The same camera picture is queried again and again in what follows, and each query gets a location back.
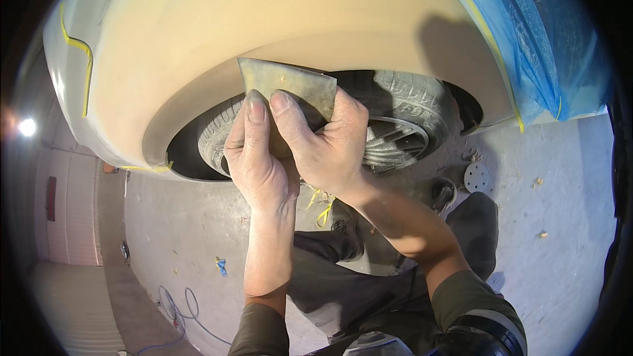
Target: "red reflector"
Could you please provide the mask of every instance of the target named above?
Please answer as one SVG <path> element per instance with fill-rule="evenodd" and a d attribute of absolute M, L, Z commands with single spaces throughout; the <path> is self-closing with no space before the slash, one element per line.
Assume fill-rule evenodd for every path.
<path fill-rule="evenodd" d="M 57 187 L 57 178 L 49 176 L 48 192 L 46 193 L 46 219 L 55 221 L 55 189 Z"/>

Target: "hand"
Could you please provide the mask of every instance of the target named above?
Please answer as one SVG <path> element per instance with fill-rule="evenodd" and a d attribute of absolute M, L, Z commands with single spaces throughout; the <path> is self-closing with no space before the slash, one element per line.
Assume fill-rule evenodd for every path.
<path fill-rule="evenodd" d="M 270 109 L 301 177 L 345 202 L 363 182 L 367 108 L 337 87 L 332 120 L 316 134 L 287 93 L 275 92 Z"/>
<path fill-rule="evenodd" d="M 299 176 L 292 157 L 280 160 L 268 152 L 270 116 L 257 90 L 246 95 L 224 143 L 224 156 L 233 183 L 251 206 L 253 215 L 294 211 Z"/>

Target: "car body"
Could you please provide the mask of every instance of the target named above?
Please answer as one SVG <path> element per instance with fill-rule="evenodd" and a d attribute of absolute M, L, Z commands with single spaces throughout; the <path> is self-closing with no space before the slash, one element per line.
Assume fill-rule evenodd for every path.
<path fill-rule="evenodd" d="M 244 92 L 237 57 L 428 75 L 477 100 L 477 131 L 517 125 L 507 77 L 459 0 L 60 0 L 44 50 L 77 141 L 167 179 L 183 179 L 166 156 L 174 136 Z"/>

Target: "light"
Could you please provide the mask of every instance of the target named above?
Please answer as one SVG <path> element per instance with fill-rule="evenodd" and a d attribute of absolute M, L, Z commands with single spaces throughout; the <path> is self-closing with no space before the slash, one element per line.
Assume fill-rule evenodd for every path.
<path fill-rule="evenodd" d="M 32 136 L 36 132 L 36 122 L 32 119 L 26 119 L 20 123 L 19 129 L 25 136 Z"/>

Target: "forearm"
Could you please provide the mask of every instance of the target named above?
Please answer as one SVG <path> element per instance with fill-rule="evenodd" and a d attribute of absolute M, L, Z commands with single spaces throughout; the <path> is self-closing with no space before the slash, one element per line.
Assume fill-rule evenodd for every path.
<path fill-rule="evenodd" d="M 253 212 L 244 270 L 246 304 L 267 304 L 282 316 L 292 273 L 296 203 L 275 212 Z"/>
<path fill-rule="evenodd" d="M 413 259 L 431 277 L 444 271 L 468 269 L 455 235 L 431 208 L 363 172 L 358 184 L 339 198 L 382 233 L 401 254 Z"/>

